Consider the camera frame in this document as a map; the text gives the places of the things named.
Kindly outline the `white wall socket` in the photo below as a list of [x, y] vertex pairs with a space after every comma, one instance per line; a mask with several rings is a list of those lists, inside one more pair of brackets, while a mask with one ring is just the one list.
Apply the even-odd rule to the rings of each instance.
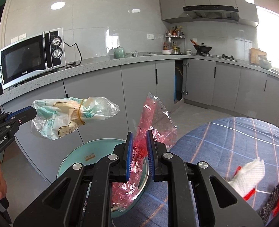
[[154, 35], [147, 33], [147, 39], [153, 40], [154, 39]]

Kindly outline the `black range hood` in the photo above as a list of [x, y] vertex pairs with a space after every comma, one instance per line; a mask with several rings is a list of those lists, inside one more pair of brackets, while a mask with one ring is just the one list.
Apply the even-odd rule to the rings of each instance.
[[211, 19], [238, 22], [240, 19], [238, 7], [226, 5], [193, 5], [184, 6], [192, 19]]

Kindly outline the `silver black microwave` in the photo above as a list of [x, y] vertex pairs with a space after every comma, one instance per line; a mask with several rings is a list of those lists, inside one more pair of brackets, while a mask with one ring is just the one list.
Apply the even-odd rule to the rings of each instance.
[[63, 28], [24, 38], [0, 49], [2, 89], [65, 65]]

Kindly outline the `gas stove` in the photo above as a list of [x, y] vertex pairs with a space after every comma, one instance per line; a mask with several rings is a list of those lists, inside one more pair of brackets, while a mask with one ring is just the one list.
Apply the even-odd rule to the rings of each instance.
[[234, 60], [233, 55], [228, 56], [228, 55], [225, 55], [225, 54], [217, 55], [217, 58], [224, 58], [224, 59]]

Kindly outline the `green ceramic teapot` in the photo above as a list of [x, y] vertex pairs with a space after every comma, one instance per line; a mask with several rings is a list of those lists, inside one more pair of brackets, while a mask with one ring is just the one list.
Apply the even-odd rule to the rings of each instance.
[[114, 48], [114, 58], [118, 59], [118, 58], [125, 58], [125, 49], [123, 47], [116, 47]]

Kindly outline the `teal trash bin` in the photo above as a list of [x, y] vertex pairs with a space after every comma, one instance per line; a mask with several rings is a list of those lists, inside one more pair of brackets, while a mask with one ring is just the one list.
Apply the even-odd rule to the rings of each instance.
[[[101, 138], [96, 140], [91, 140], [89, 142], [80, 145], [74, 149], [70, 154], [68, 154], [64, 160], [61, 162], [56, 177], [60, 177], [71, 165], [79, 162], [83, 165], [91, 165], [97, 163], [102, 157], [113, 153], [114, 147], [116, 145], [124, 143], [125, 140], [118, 138]], [[143, 195], [146, 183], [149, 177], [149, 166], [148, 159], [143, 160], [143, 171], [139, 181], [139, 192], [135, 195], [136, 198], [133, 203], [126, 209], [112, 207], [111, 217], [118, 218], [126, 214], [131, 210]]]

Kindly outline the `white bowl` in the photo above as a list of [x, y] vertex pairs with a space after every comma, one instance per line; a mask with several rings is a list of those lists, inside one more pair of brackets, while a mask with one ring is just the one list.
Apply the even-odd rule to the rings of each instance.
[[171, 52], [171, 50], [170, 49], [163, 49], [162, 50], [162, 54], [163, 55], [170, 55], [172, 52]]

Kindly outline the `grey lower cabinets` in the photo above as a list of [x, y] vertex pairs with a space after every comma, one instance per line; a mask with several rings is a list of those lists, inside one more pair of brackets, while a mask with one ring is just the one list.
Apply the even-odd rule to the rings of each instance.
[[104, 96], [120, 107], [113, 119], [80, 128], [63, 141], [16, 134], [25, 157], [47, 181], [54, 181], [65, 156], [98, 138], [125, 138], [136, 129], [149, 93], [172, 111], [175, 63], [182, 61], [182, 97], [191, 104], [216, 107], [279, 126], [279, 74], [240, 61], [202, 56], [140, 56], [86, 63], [51, 73], [0, 96], [0, 108], [16, 111], [39, 99]]

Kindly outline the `metal spice rack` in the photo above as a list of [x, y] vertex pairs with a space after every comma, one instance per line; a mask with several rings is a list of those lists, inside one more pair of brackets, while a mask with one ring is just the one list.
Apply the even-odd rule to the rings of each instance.
[[165, 32], [164, 44], [172, 54], [186, 54], [186, 36], [182, 26], [174, 26]]

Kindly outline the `steel pot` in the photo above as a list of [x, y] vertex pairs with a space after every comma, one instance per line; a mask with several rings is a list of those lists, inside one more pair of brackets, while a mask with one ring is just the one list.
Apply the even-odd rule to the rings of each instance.
[[267, 59], [266, 55], [258, 55], [259, 66], [265, 70], [270, 70], [272, 68], [271, 61]]

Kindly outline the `wooden cutting board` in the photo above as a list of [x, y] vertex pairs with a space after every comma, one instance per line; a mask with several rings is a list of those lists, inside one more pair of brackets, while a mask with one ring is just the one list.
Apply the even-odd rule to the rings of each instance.
[[267, 53], [256, 48], [250, 48], [249, 61], [253, 65], [259, 65], [259, 55], [267, 57]]

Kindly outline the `orange red plastic bag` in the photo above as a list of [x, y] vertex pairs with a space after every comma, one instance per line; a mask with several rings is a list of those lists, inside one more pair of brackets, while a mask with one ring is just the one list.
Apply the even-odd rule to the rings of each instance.
[[256, 179], [254, 178], [256, 173], [254, 170], [244, 170], [241, 166], [238, 166], [235, 174], [230, 182], [230, 185], [247, 201], [256, 192]]

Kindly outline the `black wok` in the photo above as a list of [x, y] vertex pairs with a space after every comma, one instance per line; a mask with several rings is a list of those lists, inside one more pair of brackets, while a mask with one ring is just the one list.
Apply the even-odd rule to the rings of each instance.
[[201, 53], [209, 53], [212, 49], [212, 47], [204, 45], [204, 43], [201, 43], [200, 45], [195, 42], [193, 39], [190, 40], [190, 42], [193, 43], [194, 48], [196, 49], [196, 53], [197, 54], [201, 54]]

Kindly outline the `white paper towel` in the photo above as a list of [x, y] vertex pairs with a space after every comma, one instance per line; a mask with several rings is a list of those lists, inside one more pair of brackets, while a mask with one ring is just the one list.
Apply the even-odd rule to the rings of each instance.
[[256, 186], [264, 176], [264, 160], [257, 157], [244, 166], [238, 166], [233, 178], [228, 183], [247, 201], [256, 192]]

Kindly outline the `teal printed food bag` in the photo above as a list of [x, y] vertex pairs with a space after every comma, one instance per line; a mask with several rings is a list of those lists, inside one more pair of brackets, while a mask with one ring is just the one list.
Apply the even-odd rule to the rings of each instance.
[[32, 108], [37, 114], [31, 121], [30, 132], [48, 140], [60, 139], [85, 124], [112, 118], [120, 111], [117, 104], [105, 97], [35, 100]]

